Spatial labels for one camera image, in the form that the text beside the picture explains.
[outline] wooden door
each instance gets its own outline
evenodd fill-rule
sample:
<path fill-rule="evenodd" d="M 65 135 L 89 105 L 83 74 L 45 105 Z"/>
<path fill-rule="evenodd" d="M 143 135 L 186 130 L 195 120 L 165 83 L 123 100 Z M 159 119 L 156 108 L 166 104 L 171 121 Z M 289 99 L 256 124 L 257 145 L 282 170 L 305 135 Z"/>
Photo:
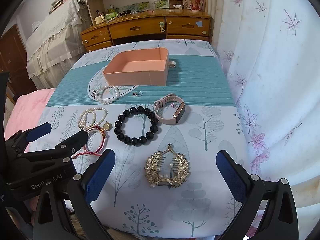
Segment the wooden door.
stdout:
<path fill-rule="evenodd" d="M 37 90 L 26 67 L 27 53 L 14 25 L 0 38 L 0 70 L 10 72 L 9 84 L 17 97 Z"/>

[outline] wooden desk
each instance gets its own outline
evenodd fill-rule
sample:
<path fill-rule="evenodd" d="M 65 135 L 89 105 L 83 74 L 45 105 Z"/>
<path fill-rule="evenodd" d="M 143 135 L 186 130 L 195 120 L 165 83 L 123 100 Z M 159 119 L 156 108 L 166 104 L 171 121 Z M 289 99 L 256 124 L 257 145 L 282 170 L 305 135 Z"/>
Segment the wooden desk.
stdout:
<path fill-rule="evenodd" d="M 139 35 L 158 34 L 165 39 L 209 41 L 211 20 L 212 17 L 205 12 L 188 9 L 150 10 L 90 27 L 81 33 L 81 37 L 87 51 L 110 47 L 118 39 Z"/>

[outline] pink bed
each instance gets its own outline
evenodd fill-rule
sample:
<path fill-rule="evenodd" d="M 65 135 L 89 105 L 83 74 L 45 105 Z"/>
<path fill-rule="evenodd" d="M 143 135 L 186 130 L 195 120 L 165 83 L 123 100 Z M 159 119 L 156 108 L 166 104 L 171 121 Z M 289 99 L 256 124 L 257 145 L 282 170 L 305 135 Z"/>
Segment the pink bed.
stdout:
<path fill-rule="evenodd" d="M 55 88 L 41 89 L 18 98 L 4 131 L 7 140 L 17 131 L 35 128 Z"/>

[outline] blue gripper pad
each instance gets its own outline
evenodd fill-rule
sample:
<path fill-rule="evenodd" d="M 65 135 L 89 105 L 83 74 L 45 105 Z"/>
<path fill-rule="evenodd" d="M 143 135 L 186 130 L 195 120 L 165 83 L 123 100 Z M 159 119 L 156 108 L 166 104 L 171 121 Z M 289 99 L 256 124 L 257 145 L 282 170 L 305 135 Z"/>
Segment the blue gripper pad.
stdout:
<path fill-rule="evenodd" d="M 115 165 L 115 162 L 116 156 L 114 151 L 106 149 L 96 161 L 96 163 L 90 164 L 87 168 L 87 170 L 90 169 L 90 167 L 95 168 L 93 175 L 91 176 L 91 178 L 89 178 L 88 182 L 85 185 L 84 199 L 88 205 L 90 205 L 92 201 L 97 200 L 104 184 L 106 183 L 113 169 L 113 166 Z"/>
<path fill-rule="evenodd" d="M 38 140 L 42 136 L 48 134 L 51 132 L 51 124 L 48 122 L 39 125 L 36 128 L 33 128 L 28 132 L 28 135 L 26 137 L 27 142 L 34 142 L 35 140 Z"/>
<path fill-rule="evenodd" d="M 221 151 L 217 153 L 216 164 L 235 200 L 245 203 L 247 201 L 246 185 Z"/>

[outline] wooden drawer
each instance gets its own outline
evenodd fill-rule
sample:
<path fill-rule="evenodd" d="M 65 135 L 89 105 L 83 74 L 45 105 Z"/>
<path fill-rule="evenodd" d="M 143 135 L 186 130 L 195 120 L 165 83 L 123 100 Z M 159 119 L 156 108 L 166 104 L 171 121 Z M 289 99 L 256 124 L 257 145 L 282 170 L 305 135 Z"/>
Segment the wooden drawer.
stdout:
<path fill-rule="evenodd" d="M 164 32 L 161 32 L 160 22 L 164 23 L 163 17 L 149 17 L 144 19 L 130 20 L 109 25 L 109 31 L 112 39 L 144 34 L 165 33 L 164 25 Z"/>
<path fill-rule="evenodd" d="M 168 35 L 168 39 L 209 41 L 209 37 L 196 35 Z"/>
<path fill-rule="evenodd" d="M 195 17 L 167 17 L 167 33 L 209 36 L 210 19 Z"/>
<path fill-rule="evenodd" d="M 86 47 L 92 46 L 94 44 L 98 44 L 105 41 L 110 41 L 110 35 L 108 32 L 108 27 L 101 27 L 95 29 L 91 32 L 85 33 L 81 35 L 83 44 Z"/>
<path fill-rule="evenodd" d="M 91 52 L 94 50 L 98 50 L 98 49 L 103 49 L 103 48 L 107 48 L 107 47 L 111 47 L 112 46 L 112 42 L 111 41 L 105 41 L 99 44 L 95 44 L 92 46 L 87 47 L 87 51 Z"/>

